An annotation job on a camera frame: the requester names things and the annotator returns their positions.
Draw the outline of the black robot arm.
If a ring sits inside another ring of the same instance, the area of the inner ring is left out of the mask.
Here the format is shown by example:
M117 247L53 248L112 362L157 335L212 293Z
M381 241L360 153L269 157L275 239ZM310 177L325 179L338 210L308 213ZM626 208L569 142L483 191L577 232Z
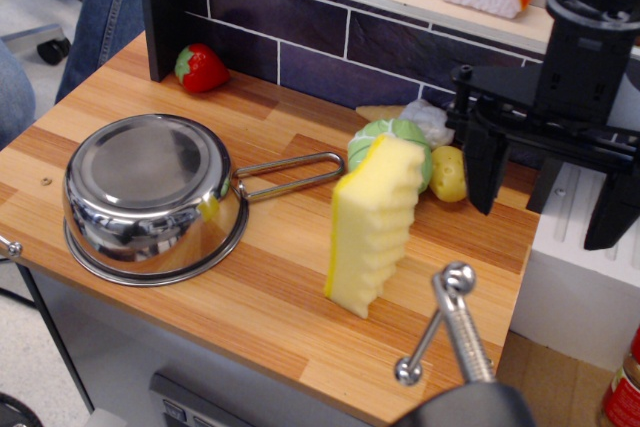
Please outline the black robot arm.
M541 64L452 73L447 124L460 142L467 194L489 213L513 150L541 171L529 208L541 211L564 163L605 176L584 240L614 246L639 216L639 103L619 96L639 35L639 0L547 0L554 24Z

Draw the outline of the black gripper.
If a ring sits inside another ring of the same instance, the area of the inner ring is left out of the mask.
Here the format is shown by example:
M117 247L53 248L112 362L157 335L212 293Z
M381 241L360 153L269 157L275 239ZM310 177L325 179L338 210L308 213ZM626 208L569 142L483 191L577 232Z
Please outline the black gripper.
M639 144L605 138L639 132L608 126L572 106L553 111L538 98L542 67L472 67L452 71L457 92L447 125L463 145L468 198L488 215L504 180L511 148L578 164L606 175L583 247L614 247L639 218Z

